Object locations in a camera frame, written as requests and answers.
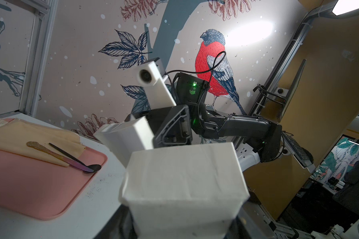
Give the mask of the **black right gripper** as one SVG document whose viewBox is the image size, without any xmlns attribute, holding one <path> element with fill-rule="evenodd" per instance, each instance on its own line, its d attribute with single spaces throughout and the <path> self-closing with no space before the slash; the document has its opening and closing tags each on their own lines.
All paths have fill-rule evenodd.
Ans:
<svg viewBox="0 0 359 239">
<path fill-rule="evenodd" d="M 125 121 L 104 124 L 94 133 L 124 167 L 135 151 L 191 145 L 190 113 L 186 105 L 132 113 Z"/>
</svg>

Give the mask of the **white jewelry box base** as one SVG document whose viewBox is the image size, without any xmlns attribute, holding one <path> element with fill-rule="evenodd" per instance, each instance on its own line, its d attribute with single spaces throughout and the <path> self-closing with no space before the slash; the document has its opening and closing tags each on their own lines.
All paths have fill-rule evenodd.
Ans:
<svg viewBox="0 0 359 239">
<path fill-rule="evenodd" d="M 136 151 L 119 193 L 140 239 L 222 239 L 248 199 L 231 142 Z"/>
</svg>

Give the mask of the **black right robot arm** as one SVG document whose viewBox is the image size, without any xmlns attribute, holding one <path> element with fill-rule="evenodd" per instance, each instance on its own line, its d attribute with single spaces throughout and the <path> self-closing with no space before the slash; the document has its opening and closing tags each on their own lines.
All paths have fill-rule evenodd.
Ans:
<svg viewBox="0 0 359 239">
<path fill-rule="evenodd" d="M 175 75 L 171 91 L 175 106 L 128 115 L 123 123 L 105 124 L 95 137 L 127 165 L 135 151 L 190 145 L 192 134 L 204 139 L 243 137 L 249 152 L 240 149 L 243 170 L 281 156 L 282 126 L 259 117 L 223 115 L 204 103 L 209 83 L 185 73 Z"/>
</svg>

